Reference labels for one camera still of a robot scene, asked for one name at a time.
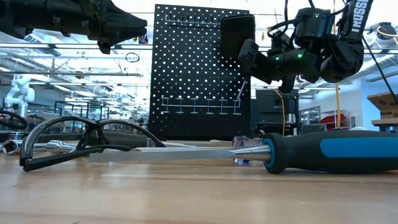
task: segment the metal shaft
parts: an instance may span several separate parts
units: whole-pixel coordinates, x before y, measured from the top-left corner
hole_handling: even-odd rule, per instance
[[[56,154],[73,152],[76,150],[76,144],[68,144],[64,141],[51,140],[46,145],[47,152]]]
[[[2,144],[1,150],[2,152],[8,155],[19,154],[21,151],[21,145],[22,145],[22,140],[7,140]],[[46,143],[35,143],[33,151],[34,152],[45,151],[44,148],[45,145]]]
[[[255,161],[269,161],[271,150],[268,145],[254,147],[139,147],[131,152],[94,153],[90,162],[117,161],[171,161],[195,159],[239,158]]]

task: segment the yellow cable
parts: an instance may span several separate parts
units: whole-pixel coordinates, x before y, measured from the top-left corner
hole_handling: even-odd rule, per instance
[[[380,28],[382,28],[382,27],[379,26],[379,27],[377,28],[377,32],[378,32],[379,34],[385,35],[386,37],[398,37],[398,34],[392,35],[392,34],[386,34],[385,32],[381,32],[381,31],[380,31]]]
[[[276,94],[278,94],[278,96],[280,97],[280,102],[282,103],[282,117],[284,118],[284,126],[282,127],[282,136],[285,136],[286,118],[285,118],[285,103],[284,103],[284,99],[283,99],[282,95],[278,91],[276,91],[275,89],[273,89],[273,90],[276,92]]]
[[[378,32],[379,34],[385,35],[386,37],[393,37],[393,38],[394,38],[394,41],[395,41],[396,44],[398,45],[398,40],[397,40],[397,38],[396,38],[396,37],[398,37],[398,34],[396,34],[396,35],[386,34],[385,32],[381,32],[381,31],[380,31],[380,28],[382,28],[382,27],[379,26],[379,27],[377,28],[377,32]]]
[[[333,0],[333,12],[336,12],[336,0]],[[333,34],[336,35],[336,24],[333,24]],[[341,115],[340,115],[340,96],[338,93],[338,83],[336,83],[336,104],[337,104],[337,128],[340,128]]]

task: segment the cardboard box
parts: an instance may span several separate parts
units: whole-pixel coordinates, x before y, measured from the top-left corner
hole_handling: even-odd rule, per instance
[[[368,100],[380,110],[381,119],[398,118],[398,105],[395,103],[391,93],[371,95],[368,96]]]

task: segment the black pegboard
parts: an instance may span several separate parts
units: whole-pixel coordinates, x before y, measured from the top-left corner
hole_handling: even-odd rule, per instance
[[[155,5],[149,131],[166,139],[250,133],[250,80],[220,55],[220,19],[249,11]]]

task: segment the wooden workbench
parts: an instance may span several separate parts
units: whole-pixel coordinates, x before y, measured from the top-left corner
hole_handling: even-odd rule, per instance
[[[0,223],[398,223],[398,173],[268,174],[232,160],[89,163],[25,173],[0,154]]]

